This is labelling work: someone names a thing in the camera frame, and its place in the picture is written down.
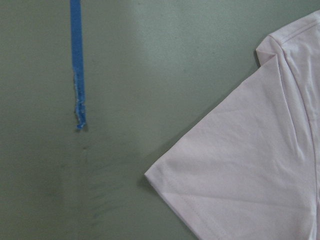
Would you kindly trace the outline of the pink Snoopy t-shirt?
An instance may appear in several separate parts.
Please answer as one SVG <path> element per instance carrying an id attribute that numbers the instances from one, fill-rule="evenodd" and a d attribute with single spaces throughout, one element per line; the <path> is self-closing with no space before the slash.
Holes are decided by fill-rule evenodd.
<path id="1" fill-rule="evenodd" d="M 269 34 L 260 68 L 145 173 L 201 240 L 320 237 L 320 13 Z"/>

